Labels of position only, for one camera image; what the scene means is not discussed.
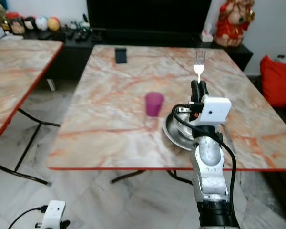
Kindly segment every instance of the fork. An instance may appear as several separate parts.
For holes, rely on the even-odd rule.
[[[200,75],[204,72],[205,50],[197,50],[194,62],[194,71],[198,74],[198,84],[200,83]]]

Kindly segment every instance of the decorative ball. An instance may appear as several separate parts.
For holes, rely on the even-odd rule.
[[[36,19],[36,26],[41,31],[46,31],[48,29],[48,19],[44,16],[38,17]]]
[[[59,19],[58,18],[55,18],[55,17],[51,17],[48,19],[48,27],[50,30],[52,31],[57,31],[60,29],[61,27],[61,24],[59,22]]]
[[[37,28],[34,17],[27,17],[24,20],[24,25],[25,25],[25,28],[28,30],[34,30]]]

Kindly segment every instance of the white wall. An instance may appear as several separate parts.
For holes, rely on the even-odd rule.
[[[206,23],[216,30],[220,6],[226,0],[212,0]],[[86,0],[8,0],[10,11],[23,16],[44,15],[58,17],[62,24],[71,20],[82,20],[87,11]],[[286,55],[286,0],[256,0],[256,13],[249,30],[245,31],[244,45],[254,54],[245,69],[246,74],[259,74],[259,63],[265,55],[275,58]]]
[[[57,17],[62,24],[88,16],[86,0],[7,0],[9,11],[20,15]]]

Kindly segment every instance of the red table edge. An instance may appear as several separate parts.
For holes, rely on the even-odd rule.
[[[18,108],[21,107],[23,102],[26,100],[26,98],[29,96],[29,94],[33,91],[35,88],[36,84],[39,82],[39,80],[43,77],[44,73],[48,70],[50,65],[53,63],[53,61],[56,59],[57,55],[61,52],[63,47],[63,43],[61,42],[60,47],[56,50],[52,58],[49,60],[49,62],[46,64],[42,72],[39,74],[39,76],[36,78],[36,80],[33,82],[33,84],[29,87],[28,91],[25,93],[25,95],[22,97],[22,99],[18,102],[18,104],[15,106],[14,110],[11,112],[11,114],[8,116],[2,127],[0,128],[0,137],[7,128],[8,124],[10,123],[11,119],[14,117],[16,114]]]
[[[85,167],[85,168],[76,168],[76,167],[49,167],[51,170],[184,170],[192,171],[192,168],[158,168],[158,167]],[[286,172],[286,168],[236,168],[237,171],[248,171],[248,172]],[[232,171],[232,168],[224,168],[224,171]]]

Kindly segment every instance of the marble floor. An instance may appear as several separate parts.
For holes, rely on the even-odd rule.
[[[76,82],[59,81],[51,92],[41,82],[22,108],[35,117],[61,123],[71,102]],[[16,114],[0,138],[0,164],[14,168],[36,124]],[[193,188],[165,171],[148,171],[115,184],[109,181],[126,171],[52,171],[45,161],[58,128],[43,126],[19,172],[52,182],[48,187],[0,171],[0,229],[6,229],[22,212],[64,200],[63,219],[70,229],[195,229],[199,228]],[[178,175],[190,179],[192,172]],[[227,183],[230,172],[225,172]],[[234,203],[243,229],[286,229],[284,211],[260,173],[237,173]],[[42,214],[30,212],[14,229],[34,228]]]

